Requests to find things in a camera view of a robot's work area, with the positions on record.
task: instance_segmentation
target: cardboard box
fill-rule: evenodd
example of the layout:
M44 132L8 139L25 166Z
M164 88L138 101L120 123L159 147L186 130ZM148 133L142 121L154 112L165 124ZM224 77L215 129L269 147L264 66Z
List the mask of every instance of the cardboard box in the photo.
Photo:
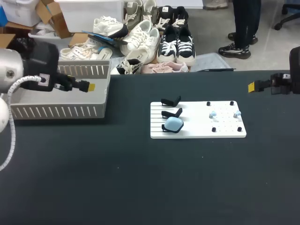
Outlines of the cardboard box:
M15 34L0 34L0 48L7 48L14 37Z
M49 23L60 38L71 36L59 3L53 2L53 0L41 0L36 6L36 12L43 23Z
M72 37L70 43L69 43L69 48L72 47L73 45L80 44L86 42L88 39L88 34L86 33L75 33L74 36Z
M15 34L16 38L27 38L28 33L33 27L23 26L14 22L8 22L5 27L1 29L0 33L3 34Z

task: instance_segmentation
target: black pants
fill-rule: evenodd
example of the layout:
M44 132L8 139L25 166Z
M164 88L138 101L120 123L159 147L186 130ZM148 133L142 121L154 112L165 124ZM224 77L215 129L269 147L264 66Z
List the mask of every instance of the black pants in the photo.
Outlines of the black pants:
M235 46L244 48L250 44L258 30L261 17L261 0L233 0L235 17Z

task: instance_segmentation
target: gray plastic basket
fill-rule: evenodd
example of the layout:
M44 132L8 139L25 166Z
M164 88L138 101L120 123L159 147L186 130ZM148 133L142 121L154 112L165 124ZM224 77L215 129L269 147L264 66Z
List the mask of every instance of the gray plastic basket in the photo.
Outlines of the gray plastic basket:
M58 70L95 84L85 93L78 89L51 92L19 88L12 96L12 112L16 120L103 118L110 82L109 60L60 61Z

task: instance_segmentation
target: black table surface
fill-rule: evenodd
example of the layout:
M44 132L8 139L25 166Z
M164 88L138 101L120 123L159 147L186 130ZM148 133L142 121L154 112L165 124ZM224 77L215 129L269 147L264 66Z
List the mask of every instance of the black table surface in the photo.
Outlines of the black table surface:
M248 93L273 73L113 76L103 120L17 121L0 223L298 225L300 95ZM237 101L246 138L151 139L150 103L178 95Z

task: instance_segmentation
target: white storage bin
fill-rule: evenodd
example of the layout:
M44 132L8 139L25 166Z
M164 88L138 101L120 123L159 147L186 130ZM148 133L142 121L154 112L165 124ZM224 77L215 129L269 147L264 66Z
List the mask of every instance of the white storage bin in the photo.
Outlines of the white storage bin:
M39 36L36 35L36 33L38 32L38 29L33 29L28 36L30 38L33 38L35 40L35 42L48 42L51 44L55 44L58 48L58 50L60 51L63 48L68 48L68 44L70 43L72 37L68 37L68 38L64 38L61 39L60 37L47 37L47 36Z
M35 11L39 0L2 0L7 20L32 27L41 21Z
M60 4L70 32L93 32L95 18L110 16L123 20L123 0L55 0Z

